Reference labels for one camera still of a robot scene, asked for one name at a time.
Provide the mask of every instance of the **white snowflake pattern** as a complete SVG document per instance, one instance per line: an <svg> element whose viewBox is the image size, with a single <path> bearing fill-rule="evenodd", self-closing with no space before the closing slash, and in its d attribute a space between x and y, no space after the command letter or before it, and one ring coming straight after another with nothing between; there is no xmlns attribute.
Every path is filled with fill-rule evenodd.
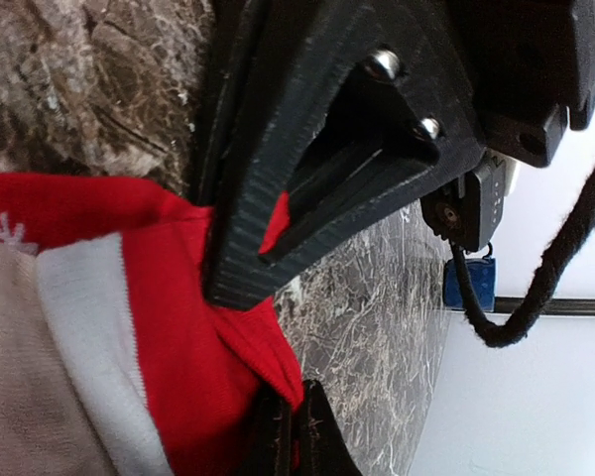
<svg viewBox="0 0 595 476"><path fill-rule="evenodd" d="M9 226L9 213L6 211L0 213L0 242L27 255L37 255L40 246L37 243L25 243L23 241L25 233L24 223L17 223L12 233Z"/></svg>

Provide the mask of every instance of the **blue object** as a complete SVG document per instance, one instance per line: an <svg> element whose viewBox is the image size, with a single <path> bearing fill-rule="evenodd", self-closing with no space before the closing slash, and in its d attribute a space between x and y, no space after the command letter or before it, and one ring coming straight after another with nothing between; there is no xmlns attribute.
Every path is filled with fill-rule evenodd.
<svg viewBox="0 0 595 476"><path fill-rule="evenodd" d="M466 264L481 308L487 312L493 311L496 303L496 259L489 255L485 258L466 260ZM463 310L463 298L456 279L454 260L445 264L443 302L453 310Z"/></svg>

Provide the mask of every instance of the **horizontal black bar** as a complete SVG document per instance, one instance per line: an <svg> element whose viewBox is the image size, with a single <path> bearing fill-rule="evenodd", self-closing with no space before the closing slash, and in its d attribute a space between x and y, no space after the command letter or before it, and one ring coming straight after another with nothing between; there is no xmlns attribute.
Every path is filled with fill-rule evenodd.
<svg viewBox="0 0 595 476"><path fill-rule="evenodd" d="M494 312L511 314L521 304L521 297L496 297ZM595 316L595 299L553 299L543 315Z"/></svg>

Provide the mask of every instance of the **marble table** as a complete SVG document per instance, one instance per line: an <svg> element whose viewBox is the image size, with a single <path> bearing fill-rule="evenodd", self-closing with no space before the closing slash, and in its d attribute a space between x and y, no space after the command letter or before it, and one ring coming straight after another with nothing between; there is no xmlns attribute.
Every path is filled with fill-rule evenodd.
<svg viewBox="0 0 595 476"><path fill-rule="evenodd" d="M276 296L304 375L322 382L366 476L407 474L447 332L447 247L417 204L355 236Z"/></svg>

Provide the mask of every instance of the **white wall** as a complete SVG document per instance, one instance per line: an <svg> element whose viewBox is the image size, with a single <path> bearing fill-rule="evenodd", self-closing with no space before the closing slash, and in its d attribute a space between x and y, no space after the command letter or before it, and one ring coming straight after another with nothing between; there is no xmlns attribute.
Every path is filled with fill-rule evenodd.
<svg viewBox="0 0 595 476"><path fill-rule="evenodd" d="M410 476L595 476L595 319L484 347L454 318Z"/></svg>
<svg viewBox="0 0 595 476"><path fill-rule="evenodd" d="M498 259L497 296L525 295L542 251L571 210L594 165L595 116L588 131L567 132L548 169L522 167L493 239ZM595 298L595 233L567 269L556 296Z"/></svg>

